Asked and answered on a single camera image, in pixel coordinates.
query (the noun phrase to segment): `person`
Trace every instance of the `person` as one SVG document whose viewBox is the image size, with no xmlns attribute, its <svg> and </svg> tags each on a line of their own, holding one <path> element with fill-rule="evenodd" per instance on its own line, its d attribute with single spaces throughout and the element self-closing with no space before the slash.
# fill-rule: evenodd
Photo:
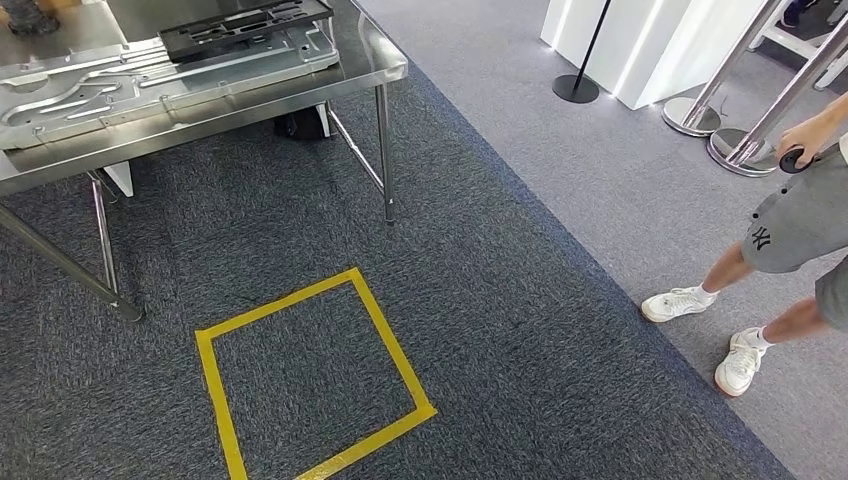
<svg viewBox="0 0 848 480">
<path fill-rule="evenodd" d="M 848 246 L 848 134 L 817 154 L 846 118 L 848 94 L 784 132 L 776 148 L 778 158 L 800 146 L 804 154 L 796 166 L 813 165 L 763 201 L 745 236 L 721 255 L 700 285 L 645 300 L 643 315 L 663 323 L 703 312 L 723 289 L 755 270 L 793 272 L 809 260 Z M 795 303 L 764 327 L 734 334 L 730 352 L 715 371 L 716 385 L 727 395 L 742 395 L 772 345 L 827 329 L 848 331 L 848 256 L 816 282 L 814 297 Z"/>
</svg>

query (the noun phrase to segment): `floor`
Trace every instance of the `floor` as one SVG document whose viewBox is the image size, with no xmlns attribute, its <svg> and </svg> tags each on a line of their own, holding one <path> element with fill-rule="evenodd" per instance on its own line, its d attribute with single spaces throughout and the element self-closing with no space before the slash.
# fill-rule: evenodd
<svg viewBox="0 0 848 480">
<path fill-rule="evenodd" d="M 672 132 L 655 107 L 559 101 L 550 83 L 575 68 L 538 39 L 545 0 L 361 3 L 634 301 L 696 284 L 786 180 L 724 171 L 703 141 Z M 744 56 L 716 96 L 725 125 L 751 125 L 794 75 L 779 48 L 764 50 Z M 833 98 L 805 92 L 772 138 Z M 710 379 L 730 334 L 811 293 L 839 259 L 792 276 L 756 275 L 709 313 L 661 331 Z M 752 389 L 729 402 L 798 478 L 848 478 L 844 342 L 831 335 L 772 349 Z"/>
<path fill-rule="evenodd" d="M 226 478 L 195 331 L 356 267 L 438 413 L 337 478 L 792 478 L 420 69 L 389 99 L 394 227 L 338 136 L 264 122 L 133 160 L 108 214 L 137 324 L 0 232 L 0 477 Z M 373 156 L 370 92 L 333 105 Z M 4 202 L 98 268 L 84 177 Z M 249 478 L 412 409 L 362 298 L 214 340 Z"/>
</svg>

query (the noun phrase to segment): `white sock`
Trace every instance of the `white sock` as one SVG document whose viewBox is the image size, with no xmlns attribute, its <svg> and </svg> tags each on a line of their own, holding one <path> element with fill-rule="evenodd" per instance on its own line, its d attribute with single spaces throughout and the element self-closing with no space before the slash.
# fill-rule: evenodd
<svg viewBox="0 0 848 480">
<path fill-rule="evenodd" d="M 760 327 L 757 329 L 756 332 L 746 333 L 745 335 L 743 335 L 745 341 L 748 342 L 748 344 L 752 347 L 759 348 L 760 350 L 765 350 L 768 347 L 774 345 L 773 343 L 769 343 L 763 337 L 763 330 L 765 330 L 765 328 L 766 327 Z"/>
<path fill-rule="evenodd" d="M 718 297 L 719 292 L 710 293 L 704 290 L 704 284 L 702 283 L 701 285 L 695 287 L 695 290 L 692 292 L 692 294 L 695 295 L 695 298 L 697 298 L 699 302 L 701 302 L 701 305 L 709 307 L 713 304 L 713 302 L 715 302 L 715 299 L 716 297 Z"/>
</svg>

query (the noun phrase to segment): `black plastic tray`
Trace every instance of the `black plastic tray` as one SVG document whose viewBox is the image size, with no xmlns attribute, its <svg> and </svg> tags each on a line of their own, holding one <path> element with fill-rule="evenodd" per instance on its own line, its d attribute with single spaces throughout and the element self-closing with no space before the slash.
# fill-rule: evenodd
<svg viewBox="0 0 848 480">
<path fill-rule="evenodd" d="M 194 60 L 221 47 L 333 16 L 321 0 L 259 1 L 261 5 L 162 30 L 159 37 L 174 62 Z"/>
</svg>

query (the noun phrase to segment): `shorts logo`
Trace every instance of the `shorts logo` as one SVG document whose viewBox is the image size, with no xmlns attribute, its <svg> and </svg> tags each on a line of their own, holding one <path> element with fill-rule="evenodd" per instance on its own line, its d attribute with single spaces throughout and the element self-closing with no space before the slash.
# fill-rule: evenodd
<svg viewBox="0 0 848 480">
<path fill-rule="evenodd" d="M 760 227 L 759 230 L 754 232 L 754 234 L 751 236 L 754 237 L 753 243 L 754 246 L 757 247 L 758 252 L 762 250 L 763 247 L 765 247 L 766 245 L 771 245 L 771 235 L 769 235 L 768 230 L 766 230 L 766 227 Z"/>
</svg>

